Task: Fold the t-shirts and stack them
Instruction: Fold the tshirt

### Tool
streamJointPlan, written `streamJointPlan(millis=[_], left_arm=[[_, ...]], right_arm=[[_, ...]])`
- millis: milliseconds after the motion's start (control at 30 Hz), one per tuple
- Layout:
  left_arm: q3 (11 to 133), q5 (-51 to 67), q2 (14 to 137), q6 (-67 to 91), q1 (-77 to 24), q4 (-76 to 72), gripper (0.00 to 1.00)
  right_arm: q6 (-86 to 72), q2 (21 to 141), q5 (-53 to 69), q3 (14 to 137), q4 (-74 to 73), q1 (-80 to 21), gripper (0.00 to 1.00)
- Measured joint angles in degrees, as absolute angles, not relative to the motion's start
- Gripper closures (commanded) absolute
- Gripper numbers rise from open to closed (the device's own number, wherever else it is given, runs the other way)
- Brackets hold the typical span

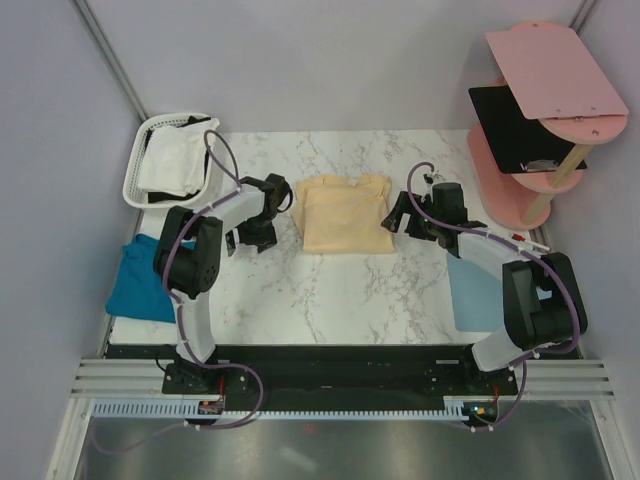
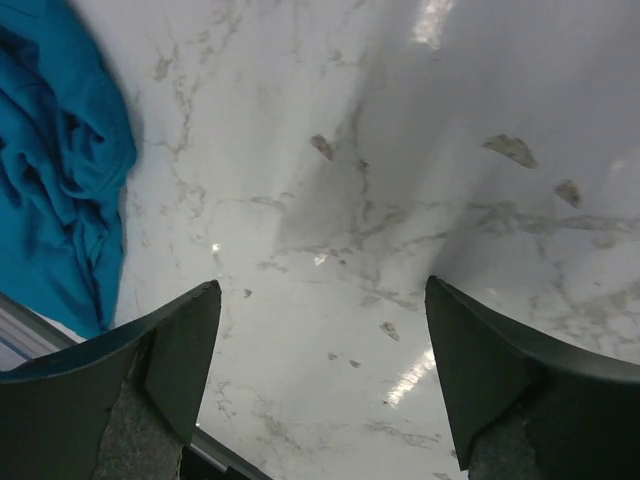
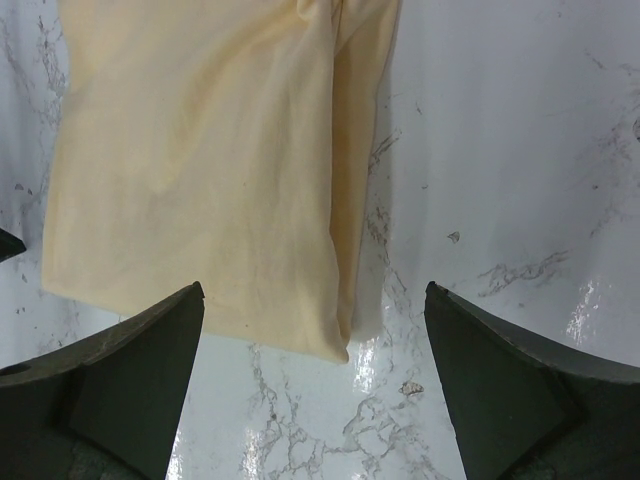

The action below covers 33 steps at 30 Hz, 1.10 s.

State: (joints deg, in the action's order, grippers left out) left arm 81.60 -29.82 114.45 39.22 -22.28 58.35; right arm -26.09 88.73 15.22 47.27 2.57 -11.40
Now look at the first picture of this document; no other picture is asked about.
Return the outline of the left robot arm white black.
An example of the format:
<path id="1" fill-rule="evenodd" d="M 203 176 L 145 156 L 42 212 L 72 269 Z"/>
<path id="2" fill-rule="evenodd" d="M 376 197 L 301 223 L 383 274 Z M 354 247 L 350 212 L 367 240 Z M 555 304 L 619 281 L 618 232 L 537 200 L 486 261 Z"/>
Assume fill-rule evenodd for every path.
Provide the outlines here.
<path id="1" fill-rule="evenodd" d="M 277 245 L 273 220 L 293 201 L 286 179 L 244 177 L 234 190 L 200 211 L 171 208 L 164 221 L 153 268 L 176 310 L 177 354 L 191 363 L 185 382 L 208 393 L 219 382 L 219 369 L 207 360 L 216 349 L 209 312 L 209 291 L 216 282 L 224 253 L 236 246 L 262 253 Z"/>

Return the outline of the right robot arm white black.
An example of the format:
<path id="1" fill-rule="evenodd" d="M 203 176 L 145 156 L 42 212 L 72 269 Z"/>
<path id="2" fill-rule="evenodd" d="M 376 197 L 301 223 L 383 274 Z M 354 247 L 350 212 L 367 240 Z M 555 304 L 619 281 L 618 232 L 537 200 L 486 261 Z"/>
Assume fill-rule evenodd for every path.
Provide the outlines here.
<path id="1" fill-rule="evenodd" d="M 423 197 L 402 191 L 381 226 L 396 233 L 408 216 L 405 232 L 437 243 L 451 256 L 468 261 L 500 281 L 502 323 L 470 348 L 472 360 L 458 368 L 467 392 L 483 392 L 494 371 L 513 367 L 535 353 L 573 350 L 588 319 L 567 255 L 541 254 L 492 233 L 468 218 L 462 187 L 435 184 Z"/>

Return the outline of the yellow t shirt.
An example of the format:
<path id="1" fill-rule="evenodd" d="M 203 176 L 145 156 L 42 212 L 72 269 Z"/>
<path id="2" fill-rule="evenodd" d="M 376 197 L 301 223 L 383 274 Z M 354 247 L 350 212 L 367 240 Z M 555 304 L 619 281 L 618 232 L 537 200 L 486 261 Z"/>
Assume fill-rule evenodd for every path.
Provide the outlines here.
<path id="1" fill-rule="evenodd" d="M 391 233 L 381 226 L 389 214 L 391 180 L 386 175 L 357 178 L 324 175 L 301 180 L 291 212 L 309 254 L 388 254 Z"/>

